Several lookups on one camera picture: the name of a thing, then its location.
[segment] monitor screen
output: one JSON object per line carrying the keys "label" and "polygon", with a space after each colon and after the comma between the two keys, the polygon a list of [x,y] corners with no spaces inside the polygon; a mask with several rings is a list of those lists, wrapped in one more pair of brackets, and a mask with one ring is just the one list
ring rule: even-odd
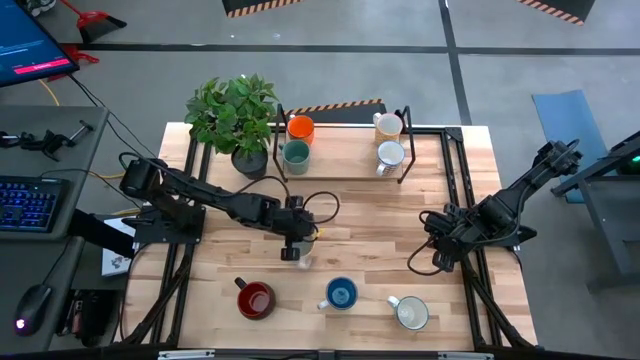
{"label": "monitor screen", "polygon": [[14,0],[0,0],[0,87],[77,69],[31,15]]}

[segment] hazard stripe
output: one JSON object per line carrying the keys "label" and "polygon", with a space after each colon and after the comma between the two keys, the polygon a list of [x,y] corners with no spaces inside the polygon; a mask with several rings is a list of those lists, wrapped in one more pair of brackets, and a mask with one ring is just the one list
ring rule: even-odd
{"label": "hazard stripe", "polygon": [[348,107],[356,107],[356,106],[371,105],[371,104],[381,104],[381,103],[382,103],[382,99],[352,101],[352,102],[344,102],[344,103],[338,103],[338,104],[318,105],[318,106],[309,106],[309,107],[291,109],[291,110],[287,111],[286,114],[287,114],[287,116],[291,115],[291,114],[299,115],[299,114],[306,114],[306,113],[315,112],[315,111],[324,111],[324,110],[332,110],[332,109],[343,109],[343,108],[348,108]]}
{"label": "hazard stripe", "polygon": [[281,7],[281,6],[286,6],[286,5],[299,3],[301,1],[302,0],[273,0],[273,1],[266,1],[266,2],[262,2],[262,3],[258,4],[258,5],[251,5],[251,6],[243,7],[243,8],[240,8],[240,9],[233,10],[233,11],[229,11],[227,13],[227,17],[234,18],[234,17],[251,15],[251,14],[255,14],[255,13],[260,12],[260,11],[269,10],[269,9],[275,9],[275,8],[278,8],[278,7]]}
{"label": "hazard stripe", "polygon": [[540,1],[536,1],[536,0],[516,0],[516,1],[518,1],[521,4],[530,6],[534,9],[544,11],[545,13],[549,15],[553,15],[566,22],[576,24],[576,25],[584,25],[584,21],[580,20],[577,16],[573,16],[572,14],[569,14],[562,10],[558,10],[554,7],[549,7],[549,5],[543,4]]}

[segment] blue mug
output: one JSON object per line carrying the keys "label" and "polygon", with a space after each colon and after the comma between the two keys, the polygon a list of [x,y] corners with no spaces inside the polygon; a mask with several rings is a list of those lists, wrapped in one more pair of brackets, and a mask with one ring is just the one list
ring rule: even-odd
{"label": "blue mug", "polygon": [[338,310],[351,308],[358,300],[358,288],[349,278],[337,277],[327,285],[327,299],[318,304],[318,309],[322,310],[332,306]]}

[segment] keyboard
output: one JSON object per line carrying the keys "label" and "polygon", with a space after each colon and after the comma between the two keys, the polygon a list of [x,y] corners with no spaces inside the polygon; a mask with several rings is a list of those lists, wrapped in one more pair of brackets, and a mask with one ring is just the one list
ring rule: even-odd
{"label": "keyboard", "polygon": [[0,176],[0,231],[51,232],[69,181]]}

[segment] concrete floor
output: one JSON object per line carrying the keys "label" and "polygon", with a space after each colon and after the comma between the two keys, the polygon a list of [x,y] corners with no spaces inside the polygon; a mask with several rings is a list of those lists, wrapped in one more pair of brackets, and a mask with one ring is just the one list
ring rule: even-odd
{"label": "concrete floor", "polygon": [[[220,1],[76,1],[129,26],[101,39],[111,43],[237,45],[446,46],[438,0],[305,0],[256,15],[227,19]],[[599,0],[578,27],[515,0],[449,0],[460,47],[640,48],[640,3]],[[61,42],[78,42],[73,15],[57,6],[41,22]],[[188,19],[179,25],[177,20]],[[94,52],[101,63],[77,74],[152,150],[164,124],[181,121],[184,102],[214,76],[258,72],[275,82],[286,107],[382,98],[388,108],[412,107],[414,123],[460,124],[446,54]],[[460,56],[471,120],[488,125],[503,185],[528,169],[546,140],[533,93],[585,91],[607,146],[638,130],[637,57]],[[89,105],[67,80],[52,85],[64,105]],[[37,82],[0,89],[0,104],[51,104]],[[120,171],[124,151],[110,131],[95,171]],[[527,202],[523,224],[539,235],[523,245],[524,278],[540,345],[558,351],[640,357],[638,291],[590,295],[585,282],[613,265],[582,205],[567,205],[543,189]],[[88,180],[80,208],[109,213],[128,208]]]}

